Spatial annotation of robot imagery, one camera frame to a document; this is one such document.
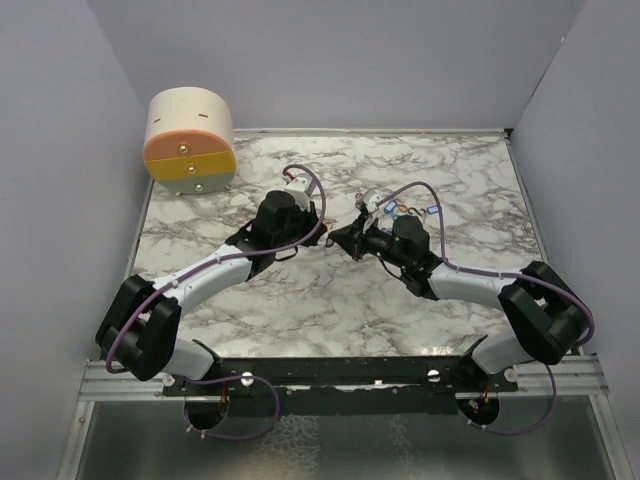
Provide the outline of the blue key tag with key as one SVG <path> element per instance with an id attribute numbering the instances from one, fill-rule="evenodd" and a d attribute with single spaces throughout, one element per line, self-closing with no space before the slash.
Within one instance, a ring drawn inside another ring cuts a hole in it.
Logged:
<path id="1" fill-rule="evenodd" d="M 396 200 L 391 200 L 384 206 L 383 211 L 387 215 L 392 214 L 397 206 L 398 202 Z"/>

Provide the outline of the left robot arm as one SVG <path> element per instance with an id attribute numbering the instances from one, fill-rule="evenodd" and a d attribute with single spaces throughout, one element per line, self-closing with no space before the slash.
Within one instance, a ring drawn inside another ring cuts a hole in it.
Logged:
<path id="1" fill-rule="evenodd" d="M 184 316 L 222 291 L 249 281 L 277 262 L 282 251 L 314 246 L 324 234 L 327 204 L 269 192 L 254 219 L 211 255 L 155 280 L 126 279 L 100 325 L 95 341 L 111 374 L 147 381 L 160 373 L 182 377 L 206 395 L 220 385 L 218 355 L 198 341 L 184 341 Z"/>

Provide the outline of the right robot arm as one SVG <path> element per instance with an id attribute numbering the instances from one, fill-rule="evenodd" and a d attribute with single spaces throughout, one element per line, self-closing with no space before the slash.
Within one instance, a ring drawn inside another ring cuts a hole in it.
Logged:
<path id="1" fill-rule="evenodd" d="M 481 391 L 501 370 L 538 361 L 558 364 L 590 332 L 592 319 L 549 265 L 533 261 L 520 271 L 452 267 L 430 249 L 421 221 L 403 216 L 389 232 L 365 214 L 329 234 L 354 260 L 372 255 L 399 269 L 399 280 L 416 297 L 457 300 L 501 311 L 510 329 L 488 335 L 467 351 L 459 367 L 461 383 Z"/>

